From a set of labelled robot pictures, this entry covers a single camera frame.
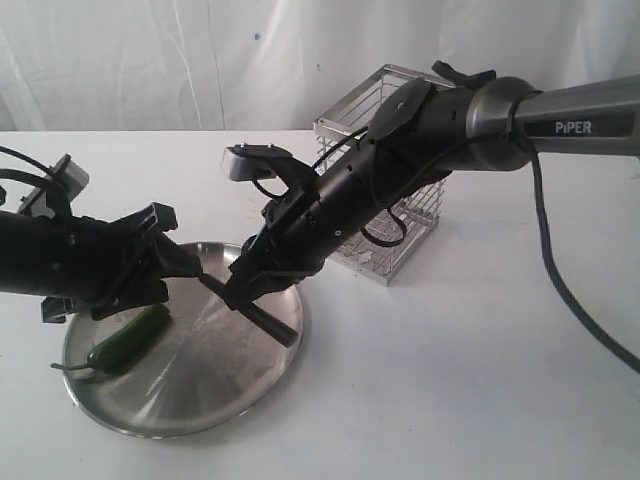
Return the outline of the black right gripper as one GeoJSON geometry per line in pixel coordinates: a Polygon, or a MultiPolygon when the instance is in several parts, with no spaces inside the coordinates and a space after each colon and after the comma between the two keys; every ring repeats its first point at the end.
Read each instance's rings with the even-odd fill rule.
{"type": "Polygon", "coordinates": [[[321,175],[291,156],[256,159],[288,190],[267,206],[262,229],[229,266],[225,287],[234,306],[317,274],[327,257],[383,211],[395,186],[395,161],[380,142],[351,147],[321,175]]]}

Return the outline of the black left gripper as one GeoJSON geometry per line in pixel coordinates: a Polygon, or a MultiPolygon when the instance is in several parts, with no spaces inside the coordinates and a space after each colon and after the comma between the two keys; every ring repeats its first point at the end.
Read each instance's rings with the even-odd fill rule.
{"type": "Polygon", "coordinates": [[[113,222],[1,214],[1,290],[40,296],[45,323],[93,320],[168,300],[165,278],[198,278],[199,258],[164,233],[178,226],[159,203],[113,222]]]}

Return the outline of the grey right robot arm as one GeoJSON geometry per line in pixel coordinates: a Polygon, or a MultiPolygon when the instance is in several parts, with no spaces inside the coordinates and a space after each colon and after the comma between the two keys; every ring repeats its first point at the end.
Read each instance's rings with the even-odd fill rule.
{"type": "Polygon", "coordinates": [[[539,152],[639,152],[637,76],[544,92],[491,70],[465,75],[443,62],[434,70],[445,86],[405,82],[313,165],[275,146],[230,148],[239,180],[278,177],[286,190],[230,267],[229,305],[316,274],[381,211],[455,171],[515,171],[539,152]]]}

